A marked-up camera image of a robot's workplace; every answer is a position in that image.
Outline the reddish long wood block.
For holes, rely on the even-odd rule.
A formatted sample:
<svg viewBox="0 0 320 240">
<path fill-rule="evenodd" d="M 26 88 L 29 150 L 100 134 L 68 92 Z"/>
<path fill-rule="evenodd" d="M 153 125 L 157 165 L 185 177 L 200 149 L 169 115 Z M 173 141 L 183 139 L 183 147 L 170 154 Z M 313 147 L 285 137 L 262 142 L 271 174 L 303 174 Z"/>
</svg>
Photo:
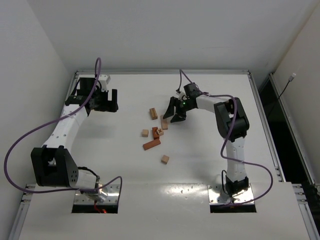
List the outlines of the reddish long wood block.
<svg viewBox="0 0 320 240">
<path fill-rule="evenodd" d="M 161 141 L 160 141 L 159 138 L 157 138 L 157 139 L 154 139 L 152 141 L 149 141 L 149 142 L 145 143 L 142 147 L 146 151 L 146 150 L 154 148 L 154 147 L 156 147 L 156 146 L 158 146 L 160 144 L 161 144 Z"/>
</svg>

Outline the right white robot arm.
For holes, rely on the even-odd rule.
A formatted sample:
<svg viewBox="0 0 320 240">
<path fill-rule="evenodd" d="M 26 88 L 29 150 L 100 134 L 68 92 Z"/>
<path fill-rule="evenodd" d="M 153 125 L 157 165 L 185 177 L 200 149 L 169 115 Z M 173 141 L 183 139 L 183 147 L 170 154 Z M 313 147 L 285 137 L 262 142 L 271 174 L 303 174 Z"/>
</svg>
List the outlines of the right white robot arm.
<svg viewBox="0 0 320 240">
<path fill-rule="evenodd" d="M 222 190 L 229 197 L 247 190 L 249 178 L 245 170 L 244 144 L 250 123 L 240 99 L 229 94 L 211 95 L 201 91 L 194 82 L 183 88 L 183 91 L 177 89 L 177 96 L 170 98 L 162 119 L 170 118 L 171 123 L 182 122 L 186 120 L 187 112 L 194 109 L 213 113 L 217 130 L 224 139 L 220 154 L 227 160 L 227 170 L 221 180 Z"/>
</svg>

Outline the letter Q wood cube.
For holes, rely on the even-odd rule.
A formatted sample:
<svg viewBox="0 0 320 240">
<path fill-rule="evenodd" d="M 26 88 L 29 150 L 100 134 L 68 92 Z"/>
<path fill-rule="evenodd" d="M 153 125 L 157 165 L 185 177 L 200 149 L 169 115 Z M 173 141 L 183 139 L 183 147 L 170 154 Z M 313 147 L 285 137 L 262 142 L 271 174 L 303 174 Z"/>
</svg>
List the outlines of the letter Q wood cube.
<svg viewBox="0 0 320 240">
<path fill-rule="evenodd" d="M 144 138 L 147 138 L 149 136 L 149 130 L 148 129 L 143 129 L 141 132 L 141 136 Z"/>
</svg>

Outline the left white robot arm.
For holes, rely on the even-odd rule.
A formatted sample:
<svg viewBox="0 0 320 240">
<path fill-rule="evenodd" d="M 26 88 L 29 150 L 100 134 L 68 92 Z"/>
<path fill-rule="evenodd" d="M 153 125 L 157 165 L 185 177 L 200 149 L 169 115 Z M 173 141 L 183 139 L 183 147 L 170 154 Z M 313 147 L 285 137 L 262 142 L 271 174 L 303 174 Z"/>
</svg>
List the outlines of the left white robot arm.
<svg viewBox="0 0 320 240">
<path fill-rule="evenodd" d="M 95 189 L 98 175 L 77 166 L 71 155 L 76 135 L 91 111 L 115 113 L 118 91 L 108 91 L 111 77 L 99 76 L 98 81 L 89 75 L 80 76 L 66 99 L 60 120 L 42 147 L 31 151 L 31 161 L 36 182 L 42 187 Z"/>
</svg>

